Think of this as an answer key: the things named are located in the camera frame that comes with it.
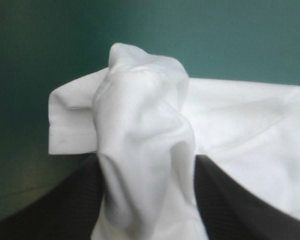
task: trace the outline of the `teal wall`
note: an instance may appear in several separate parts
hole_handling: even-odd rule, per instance
[[[0,0],[0,219],[86,157],[48,156],[48,96],[115,42],[192,77],[300,85],[300,0]]]

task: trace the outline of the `white sheet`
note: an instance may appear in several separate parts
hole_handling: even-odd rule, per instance
[[[107,68],[51,93],[50,154],[96,151],[92,103],[106,74]],[[194,129],[196,154],[208,155],[255,195],[300,219],[300,86],[190,78],[181,114]],[[104,230],[116,230],[103,211],[100,219]]]

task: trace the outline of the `fabric fold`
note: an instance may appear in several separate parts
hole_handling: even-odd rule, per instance
[[[92,105],[96,152],[106,182],[104,215],[130,239],[181,240],[162,237],[157,228],[174,226],[165,201],[178,199],[179,221],[193,221],[183,234],[203,239],[193,187],[194,133],[180,114],[188,84],[173,58],[121,43],[110,49],[109,72]],[[112,239],[108,234],[93,239]]]

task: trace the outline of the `green background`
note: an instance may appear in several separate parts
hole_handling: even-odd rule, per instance
[[[115,42],[192,77],[300,85],[300,0],[0,0],[0,219],[86,157],[48,156],[49,93]]]

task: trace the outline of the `white towel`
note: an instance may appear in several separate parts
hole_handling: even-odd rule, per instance
[[[49,98],[49,153],[89,153],[98,147],[109,178],[109,197],[102,205],[93,239],[150,235],[153,240],[201,239],[203,227],[194,211],[190,184],[194,147],[196,154],[208,155],[252,193],[300,219],[300,86],[190,78],[187,91],[187,75],[176,60],[124,44],[111,48],[109,69],[69,82]],[[168,141],[160,138],[171,131],[176,134]],[[175,144],[186,149],[184,155],[180,150],[170,152]],[[109,160],[109,155],[116,161]],[[184,172],[169,175],[167,163],[180,157],[186,161],[178,161],[171,169],[183,164]],[[138,165],[146,175],[137,171]],[[164,177],[156,179],[156,174]],[[138,189],[137,179],[147,189]],[[169,205],[172,196],[181,199],[182,194],[187,196],[185,201]],[[143,203],[149,208],[141,207]],[[112,212],[115,206],[117,213]],[[188,209],[176,212],[180,206]],[[194,223],[184,224],[191,214]],[[175,218],[182,224],[178,226]],[[182,236],[187,231],[198,237]]]

